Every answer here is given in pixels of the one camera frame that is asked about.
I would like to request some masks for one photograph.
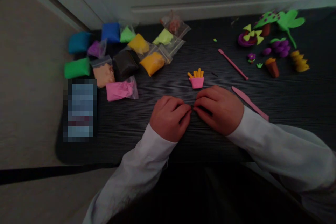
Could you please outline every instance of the modeling clay bag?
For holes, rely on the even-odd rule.
[[[140,34],[137,34],[127,45],[138,55],[144,55],[149,51],[151,43],[147,42]]]
[[[107,83],[115,82],[112,59],[109,55],[90,62],[97,86],[103,88]]]
[[[184,43],[184,40],[174,36],[167,29],[163,29],[159,36],[153,41],[153,44],[159,45],[163,53],[171,59],[173,59],[173,56]]]
[[[120,42],[121,43],[129,43],[131,42],[135,36],[135,28],[138,26],[136,23],[132,23],[126,20],[119,21],[119,29],[120,29]]]
[[[184,35],[191,30],[191,28],[186,25],[173,11],[171,11],[167,16],[161,18],[160,22],[168,31],[179,39],[182,39]]]
[[[129,77],[123,82],[107,83],[106,92],[109,102],[123,98],[139,99],[137,82],[134,76]]]
[[[140,65],[146,69],[149,77],[151,77],[165,64],[170,64],[171,61],[172,58],[167,57],[159,47],[152,45],[152,49],[140,61]]]
[[[132,54],[135,54],[135,52],[123,50],[113,57],[122,78],[128,78],[132,75],[132,73],[134,73],[134,71],[139,69],[139,66],[134,61]]]
[[[95,56],[97,58],[104,57],[106,53],[107,39],[102,41],[94,41],[93,44],[87,50],[88,56]]]

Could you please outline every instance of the green modeling clay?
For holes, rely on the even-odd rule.
[[[286,40],[286,38],[282,38],[282,39],[278,39],[278,38],[275,39],[275,38],[274,38],[274,39],[272,39],[269,43],[272,44],[272,43],[275,42],[275,41],[280,41],[280,42],[281,42],[281,41],[285,41],[285,40]]]
[[[290,28],[296,28],[305,23],[305,19],[303,17],[300,17],[298,19],[295,19],[298,15],[298,11],[296,10],[290,10],[287,13],[284,12],[279,12],[280,17],[279,20],[277,21],[280,30],[287,32],[288,37],[290,38],[291,42],[293,43],[294,48],[296,49],[296,43],[294,39],[292,38],[289,29]]]
[[[272,12],[266,12],[264,15],[260,17],[260,20],[254,24],[253,30],[260,28],[264,25],[267,25],[268,23],[274,23],[278,21],[279,14],[277,14],[275,11]]]
[[[120,42],[121,43],[129,43],[134,39],[136,34],[129,29],[128,26],[122,31],[120,34]]]
[[[90,75],[90,62],[88,58],[71,61],[65,64],[64,77],[66,79],[73,79],[84,75]]]
[[[158,45],[161,43],[166,46],[171,42],[173,38],[173,34],[171,34],[167,29],[163,29],[159,36],[153,41],[153,44]]]

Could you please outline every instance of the hand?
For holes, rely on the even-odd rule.
[[[199,106],[209,110],[212,116],[198,108]],[[222,135],[230,135],[243,118],[244,105],[230,91],[219,86],[212,86],[198,93],[194,110],[211,128]]]
[[[178,142],[190,123],[190,114],[191,106],[182,99],[163,96],[155,104],[149,123],[163,139]]]

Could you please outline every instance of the clay ice cream cone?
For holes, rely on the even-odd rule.
[[[280,74],[279,74],[276,59],[269,58],[268,60],[266,60],[265,66],[267,67],[268,71],[270,72],[273,78],[279,77]]]

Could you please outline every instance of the clay tool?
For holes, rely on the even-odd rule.
[[[246,77],[245,74],[243,74],[243,72],[232,62],[232,60],[229,59],[228,56],[225,55],[225,53],[222,51],[222,49],[218,49],[219,53],[222,54],[229,62],[230,64],[238,71],[238,73],[240,73],[244,78],[245,80],[248,80],[249,78]]]
[[[259,115],[261,115],[262,116],[262,118],[264,118],[266,121],[268,121],[269,120],[269,116],[268,115],[266,115],[264,112],[262,112],[261,110],[260,110],[260,108],[258,108],[252,101],[251,101],[251,99],[243,92],[243,91],[241,91],[241,90],[239,90],[238,88],[236,88],[236,87],[231,87],[232,88],[232,90],[237,94],[237,95],[239,95],[240,96],[240,98],[242,98],[244,101],[246,101],[246,103],[248,104],[248,105],[250,105]]]

